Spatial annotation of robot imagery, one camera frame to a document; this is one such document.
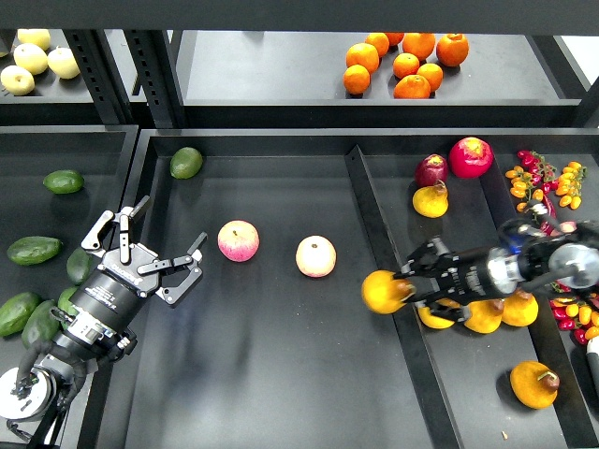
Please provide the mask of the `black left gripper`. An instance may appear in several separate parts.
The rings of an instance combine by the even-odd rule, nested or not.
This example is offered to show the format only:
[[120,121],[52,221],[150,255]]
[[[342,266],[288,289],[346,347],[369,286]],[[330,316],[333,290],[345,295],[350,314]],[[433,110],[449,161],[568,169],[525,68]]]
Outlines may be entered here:
[[[203,275],[201,246],[207,234],[201,232],[184,255],[158,259],[158,254],[140,243],[131,244],[133,223],[149,208],[144,196],[135,206],[119,212],[105,210],[80,243],[89,254],[102,258],[98,267],[79,287],[70,301],[78,311],[76,320],[100,326],[104,332],[125,330],[147,297],[157,296],[171,308],[177,307]],[[118,249],[103,247],[108,232],[118,230]],[[167,276],[184,272],[176,285],[163,285]]]

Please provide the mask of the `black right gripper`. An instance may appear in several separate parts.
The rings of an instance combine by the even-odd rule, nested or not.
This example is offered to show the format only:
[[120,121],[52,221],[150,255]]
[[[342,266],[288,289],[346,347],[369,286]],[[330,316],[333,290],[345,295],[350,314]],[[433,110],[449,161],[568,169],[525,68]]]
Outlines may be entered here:
[[452,254],[436,236],[407,256],[397,278],[433,278],[442,273],[442,292],[416,293],[414,303],[420,309],[427,307],[434,317],[463,323],[472,315],[472,301],[504,298],[515,291],[510,257],[506,250]]

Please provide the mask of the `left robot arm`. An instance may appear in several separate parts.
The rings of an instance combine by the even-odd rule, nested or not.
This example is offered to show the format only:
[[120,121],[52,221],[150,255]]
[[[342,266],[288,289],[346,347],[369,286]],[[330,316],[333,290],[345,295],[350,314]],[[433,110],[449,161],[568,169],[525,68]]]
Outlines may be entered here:
[[133,224],[149,202],[145,196],[134,207],[100,215],[80,244],[99,262],[71,297],[74,311],[51,307],[58,331],[34,341],[20,364],[2,375],[1,416],[20,438],[18,447],[55,447],[88,376],[135,349],[130,324],[146,301],[159,297],[174,308],[199,283],[206,233],[183,255],[166,259],[132,240]]

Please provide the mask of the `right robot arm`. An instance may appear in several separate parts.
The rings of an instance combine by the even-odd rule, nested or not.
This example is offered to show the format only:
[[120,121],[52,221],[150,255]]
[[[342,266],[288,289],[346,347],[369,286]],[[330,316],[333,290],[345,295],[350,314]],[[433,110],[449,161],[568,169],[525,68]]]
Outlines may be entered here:
[[528,210],[557,234],[546,234],[530,219],[512,218],[497,229],[497,246],[454,252],[441,238],[429,239],[393,274],[410,285],[406,301],[463,321],[464,312],[435,303],[450,299],[465,307],[478,300],[507,298],[519,289],[536,294],[554,282],[576,294],[591,294],[598,284],[598,223],[582,221],[574,230],[563,231],[544,204],[534,201]]

